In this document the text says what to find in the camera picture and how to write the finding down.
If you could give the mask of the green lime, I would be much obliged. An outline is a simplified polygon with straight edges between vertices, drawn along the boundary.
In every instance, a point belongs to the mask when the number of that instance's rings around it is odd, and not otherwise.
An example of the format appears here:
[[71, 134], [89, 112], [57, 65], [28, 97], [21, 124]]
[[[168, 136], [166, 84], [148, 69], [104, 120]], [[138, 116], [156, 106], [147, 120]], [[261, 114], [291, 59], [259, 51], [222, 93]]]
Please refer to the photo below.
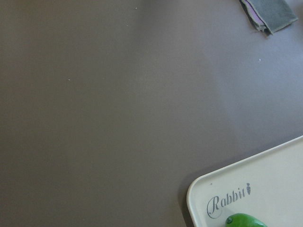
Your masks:
[[267, 227], [267, 225], [257, 218], [244, 214], [236, 213], [230, 215], [225, 221], [226, 227]]

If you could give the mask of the cream rabbit tray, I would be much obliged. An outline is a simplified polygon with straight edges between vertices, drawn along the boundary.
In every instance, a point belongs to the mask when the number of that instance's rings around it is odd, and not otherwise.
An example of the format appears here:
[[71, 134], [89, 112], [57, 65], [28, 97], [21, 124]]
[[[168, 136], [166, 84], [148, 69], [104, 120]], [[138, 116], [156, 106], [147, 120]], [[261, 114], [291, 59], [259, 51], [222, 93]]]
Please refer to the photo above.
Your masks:
[[269, 227], [302, 226], [302, 137], [197, 178], [187, 207], [196, 227], [223, 227], [235, 213]]

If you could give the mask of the pink folded cloth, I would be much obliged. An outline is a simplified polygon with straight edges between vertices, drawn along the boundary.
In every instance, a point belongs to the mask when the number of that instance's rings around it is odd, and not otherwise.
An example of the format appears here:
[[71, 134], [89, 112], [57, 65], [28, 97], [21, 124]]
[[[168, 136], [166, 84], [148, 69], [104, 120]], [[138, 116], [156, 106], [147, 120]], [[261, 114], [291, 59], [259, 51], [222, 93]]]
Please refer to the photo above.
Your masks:
[[245, 5], [245, 7], [247, 9], [247, 12], [248, 12], [248, 15], [251, 18], [251, 20], [254, 22], [254, 24], [256, 24], [257, 26], [263, 26], [264, 22], [257, 15], [257, 13], [255, 12], [252, 5], [247, 0], [243, 0], [242, 2]]

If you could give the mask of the grey folded cloth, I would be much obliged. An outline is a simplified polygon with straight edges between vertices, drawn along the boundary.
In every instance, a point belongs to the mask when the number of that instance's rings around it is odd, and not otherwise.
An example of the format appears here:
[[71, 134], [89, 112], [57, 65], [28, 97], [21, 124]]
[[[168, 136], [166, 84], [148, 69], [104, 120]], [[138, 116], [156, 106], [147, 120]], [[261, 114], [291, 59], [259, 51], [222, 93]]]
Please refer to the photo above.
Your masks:
[[248, 15], [245, 5], [240, 4], [252, 26], [266, 35], [273, 35], [275, 32], [286, 28], [298, 20], [297, 15], [284, 0], [247, 0], [254, 8], [257, 15], [264, 22], [263, 26], [257, 26]]

